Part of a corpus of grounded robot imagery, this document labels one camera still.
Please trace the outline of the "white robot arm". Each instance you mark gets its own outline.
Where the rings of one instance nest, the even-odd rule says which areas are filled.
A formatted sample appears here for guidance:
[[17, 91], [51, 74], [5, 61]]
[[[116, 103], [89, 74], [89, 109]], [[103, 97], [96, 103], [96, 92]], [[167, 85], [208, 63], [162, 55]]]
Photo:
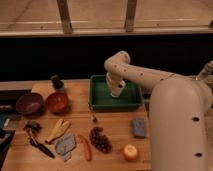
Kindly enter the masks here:
[[125, 51], [109, 57], [104, 68], [113, 97], [125, 80], [151, 92], [151, 171], [208, 171], [205, 114], [213, 92], [202, 77], [134, 66]]

